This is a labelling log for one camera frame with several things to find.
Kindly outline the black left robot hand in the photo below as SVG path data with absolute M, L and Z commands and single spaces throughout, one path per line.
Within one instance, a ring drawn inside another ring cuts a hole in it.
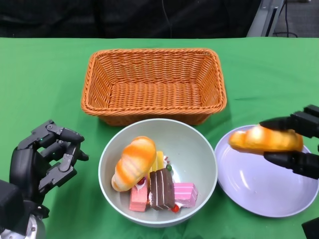
M 62 186 L 77 174 L 75 163 L 87 161 L 81 149 L 84 137 L 48 120 L 31 131 L 13 150 L 9 181 L 25 200 L 41 204 L 54 187 Z

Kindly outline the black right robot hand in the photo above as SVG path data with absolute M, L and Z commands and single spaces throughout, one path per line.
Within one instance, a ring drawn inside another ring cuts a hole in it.
M 288 117 L 278 117 L 260 122 L 260 125 L 274 130 L 293 129 L 308 138 L 319 136 L 319 108 L 308 105 Z M 319 178 L 319 156 L 298 151 L 265 152 L 264 158 L 278 166 L 291 169 L 295 174 L 308 178 Z

